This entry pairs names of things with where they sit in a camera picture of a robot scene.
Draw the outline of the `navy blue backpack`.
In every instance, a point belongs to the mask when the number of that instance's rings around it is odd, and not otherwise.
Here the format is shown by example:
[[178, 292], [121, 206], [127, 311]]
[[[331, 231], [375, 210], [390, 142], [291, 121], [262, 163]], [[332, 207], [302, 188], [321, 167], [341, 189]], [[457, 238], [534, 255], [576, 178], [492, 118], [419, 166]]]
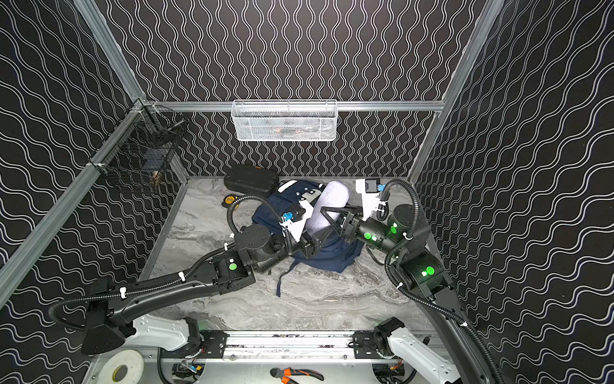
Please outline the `navy blue backpack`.
[[269, 197], [251, 195], [261, 205], [252, 216], [256, 225], [268, 229], [274, 241], [280, 246], [286, 244], [279, 223], [280, 214], [289, 214], [299, 208], [301, 202], [313, 207], [313, 214], [306, 219], [298, 249], [289, 256], [293, 262], [291, 269], [304, 263], [319, 270], [342, 273], [361, 254], [362, 244], [347, 243], [334, 230], [334, 222], [340, 219], [338, 212], [329, 213], [328, 220], [321, 209], [345, 208], [350, 200], [350, 190], [338, 181], [326, 184], [304, 179], [294, 179], [281, 184]]

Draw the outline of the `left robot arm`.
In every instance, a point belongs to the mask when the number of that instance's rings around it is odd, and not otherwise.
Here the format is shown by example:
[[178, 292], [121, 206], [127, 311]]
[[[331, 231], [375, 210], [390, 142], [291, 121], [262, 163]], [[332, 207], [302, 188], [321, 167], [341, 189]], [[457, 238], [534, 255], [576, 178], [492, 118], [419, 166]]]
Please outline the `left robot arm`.
[[196, 354], [202, 346], [197, 321], [158, 318], [153, 315], [156, 310], [239, 291], [255, 282], [255, 272], [313, 245], [305, 231], [314, 212], [311, 202], [302, 199], [280, 211], [267, 199], [255, 198], [273, 215], [281, 231], [276, 235], [264, 225], [236, 225], [233, 215], [237, 206], [250, 199], [249, 195], [241, 196], [227, 209], [226, 220], [233, 233], [229, 245], [173, 274], [125, 285], [97, 283], [91, 296], [53, 303], [49, 317], [66, 329], [83, 333], [84, 355], [100, 355], [129, 345]]

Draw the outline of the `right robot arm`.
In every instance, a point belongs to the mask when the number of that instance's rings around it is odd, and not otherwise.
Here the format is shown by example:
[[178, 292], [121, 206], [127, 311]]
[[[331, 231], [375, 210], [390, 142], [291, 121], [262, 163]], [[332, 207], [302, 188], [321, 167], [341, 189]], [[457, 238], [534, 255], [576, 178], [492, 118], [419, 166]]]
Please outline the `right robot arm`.
[[467, 370], [489, 371], [489, 382], [505, 381], [497, 363], [475, 328], [456, 308], [441, 304], [453, 292], [453, 283], [436, 255], [427, 249], [428, 224], [413, 186], [393, 179], [380, 186], [376, 179], [359, 179], [361, 206], [334, 205], [328, 197], [338, 193], [326, 190], [316, 211], [348, 243], [362, 242], [385, 254], [383, 267], [390, 282], [406, 298], [422, 306], [437, 323], [448, 322], [453, 345], [476, 363], [458, 363], [457, 374], [467, 378]]

